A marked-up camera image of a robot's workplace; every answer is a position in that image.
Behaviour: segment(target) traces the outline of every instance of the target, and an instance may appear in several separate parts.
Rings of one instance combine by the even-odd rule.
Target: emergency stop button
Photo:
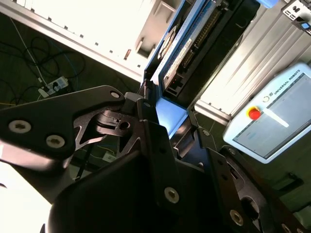
[[[260,110],[257,107],[251,107],[247,111],[247,115],[252,120],[257,120],[260,117]]]

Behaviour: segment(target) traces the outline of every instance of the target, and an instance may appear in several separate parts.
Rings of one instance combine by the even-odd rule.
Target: dark green floor
[[[12,44],[16,47],[19,47],[21,50],[24,50],[23,44],[12,24],[10,19],[7,16],[0,15],[0,41]],[[22,37],[24,38],[27,46],[30,45],[32,38],[36,36],[43,37],[47,40],[50,40],[44,35],[27,28],[26,26],[16,22],[17,27],[19,28]],[[63,50],[71,50],[66,46],[63,46],[54,41],[54,43]],[[45,46],[44,42],[38,43],[36,46],[42,47]],[[0,50],[12,52],[7,46],[0,44]],[[53,47],[51,48],[51,53],[57,53],[58,49]],[[110,85],[121,92],[125,93],[127,91],[137,91],[139,88],[139,83],[133,81],[130,78],[125,77],[122,74],[117,73],[116,71],[84,56],[86,60],[86,68],[84,72],[78,77],[78,89],[87,89],[90,87],[95,87],[99,85]],[[75,64],[76,69],[81,68],[81,58],[80,56],[71,55],[70,59]],[[61,75],[71,76],[73,71],[68,64],[68,61],[60,56],[57,58],[60,64]],[[47,64],[46,69],[52,72],[55,69],[53,62]],[[0,79],[8,82],[14,89],[17,97],[20,97],[22,92],[31,85],[40,86],[40,83],[36,79],[36,76],[33,75],[29,68],[26,66],[25,62],[11,55],[0,53]],[[47,82],[51,82],[53,79],[47,78]],[[72,86],[76,87],[76,79],[72,79]],[[24,100],[21,100],[20,103],[24,101],[36,101],[38,99],[39,93],[36,88],[32,88],[22,96]],[[12,91],[4,82],[0,81],[0,102],[9,103],[14,98]],[[8,107],[7,105],[0,104],[0,108]],[[206,128],[210,129],[213,121],[207,117],[197,114],[199,124]],[[222,140],[222,134],[225,127],[215,123],[212,128],[212,134],[214,136],[216,146],[220,148],[224,145]],[[275,188],[280,188],[283,185],[286,185],[289,180],[286,178],[286,174],[289,172],[295,173],[298,177],[302,178],[305,184],[296,189],[293,192],[290,192],[281,197],[282,201],[289,207],[290,210],[299,209],[301,206],[305,205],[307,202],[311,201],[311,134],[308,134],[298,143],[292,146],[289,150],[283,153],[280,157],[272,161],[271,163],[264,165],[261,164],[252,158],[245,156],[249,161],[251,166],[258,172],[258,174],[263,177],[271,186]],[[116,144],[115,138],[108,138],[104,144],[109,144],[112,148]],[[103,151],[100,148],[95,148],[93,151],[95,156],[103,156]],[[104,162],[95,158],[90,159],[91,163],[102,166]]]

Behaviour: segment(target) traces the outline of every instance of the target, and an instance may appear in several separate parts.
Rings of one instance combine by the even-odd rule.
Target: red button
[[[258,111],[256,108],[254,108],[251,111],[249,111],[248,116],[252,120],[257,120],[260,117],[260,111]]]

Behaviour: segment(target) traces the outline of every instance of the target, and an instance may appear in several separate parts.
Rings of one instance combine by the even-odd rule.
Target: screw
[[[199,167],[199,168],[204,168],[204,164],[201,163],[201,162],[199,162],[199,163],[198,163],[198,167]]]
[[[119,98],[120,95],[117,92],[111,91],[110,94],[114,97],[114,98]]]
[[[50,135],[47,137],[46,143],[49,147],[57,149],[64,146],[65,140],[61,136]]]
[[[209,136],[209,132],[208,132],[208,131],[203,130],[203,133],[204,133],[206,136]]]
[[[164,189],[164,195],[165,195],[165,198],[173,204],[176,204],[179,202],[179,194],[172,187],[166,187]]]
[[[150,103],[148,103],[148,102],[144,102],[144,105],[147,106],[148,108],[151,107]]]
[[[232,149],[232,148],[229,148],[229,152],[230,152],[231,154],[233,154],[233,155],[235,155],[235,154],[236,154],[235,150],[234,150],[234,149]]]
[[[13,120],[9,123],[9,129],[14,133],[27,133],[31,130],[31,124],[24,120]]]
[[[285,233],[292,233],[291,230],[284,223],[282,223],[282,228]]]
[[[238,226],[243,226],[243,218],[236,210],[230,210],[231,219],[237,224]]]

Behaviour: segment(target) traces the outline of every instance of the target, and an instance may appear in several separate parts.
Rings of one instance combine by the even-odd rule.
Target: touchscreen display
[[[301,74],[233,140],[267,159],[310,125],[310,103],[311,79]]]

